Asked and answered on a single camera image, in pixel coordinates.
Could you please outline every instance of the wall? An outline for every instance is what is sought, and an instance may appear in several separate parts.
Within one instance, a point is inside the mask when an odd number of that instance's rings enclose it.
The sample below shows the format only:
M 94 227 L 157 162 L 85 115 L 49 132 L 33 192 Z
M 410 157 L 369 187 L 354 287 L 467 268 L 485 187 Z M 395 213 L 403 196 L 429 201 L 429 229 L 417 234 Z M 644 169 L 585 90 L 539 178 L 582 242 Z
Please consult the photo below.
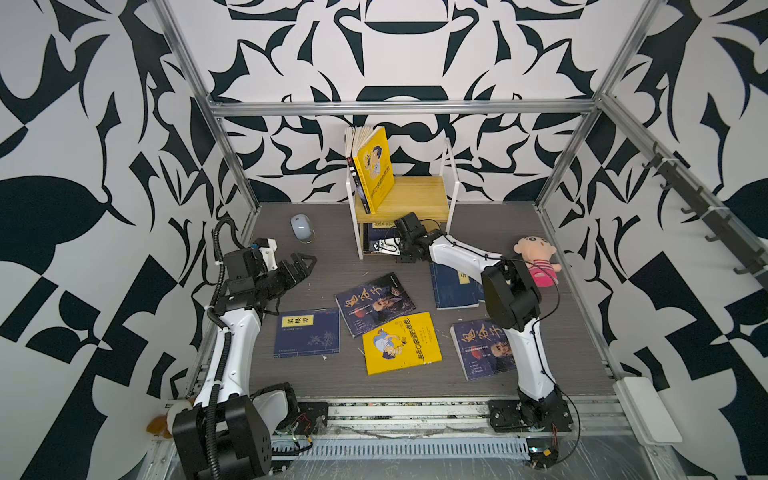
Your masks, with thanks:
M 765 2 L 671 0 L 616 92 L 766 235 Z M 689 475 L 768 474 L 768 294 L 602 116 L 547 204 L 610 354 L 647 376 Z
M 170 3 L 215 101 L 291 102 L 589 98 L 642 2 Z M 396 137 L 397 174 L 435 173 L 448 136 L 459 199 L 534 200 L 576 117 L 230 118 L 227 129 L 260 200 L 345 199 L 343 128 L 363 123 Z
M 3 2 L 0 80 L 0 477 L 133 478 L 247 207 L 143 0 Z

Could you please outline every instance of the plush doll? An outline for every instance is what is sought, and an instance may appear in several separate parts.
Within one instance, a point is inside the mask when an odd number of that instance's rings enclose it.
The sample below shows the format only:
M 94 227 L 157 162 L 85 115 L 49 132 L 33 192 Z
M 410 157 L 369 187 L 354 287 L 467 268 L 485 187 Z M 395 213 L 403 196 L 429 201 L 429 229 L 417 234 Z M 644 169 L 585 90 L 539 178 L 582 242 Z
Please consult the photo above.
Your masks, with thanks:
M 560 263 L 552 264 L 549 259 L 557 252 L 547 240 L 541 237 L 522 237 L 515 244 L 515 252 L 520 253 L 528 263 L 528 271 L 536 286 L 552 286 L 558 282 Z

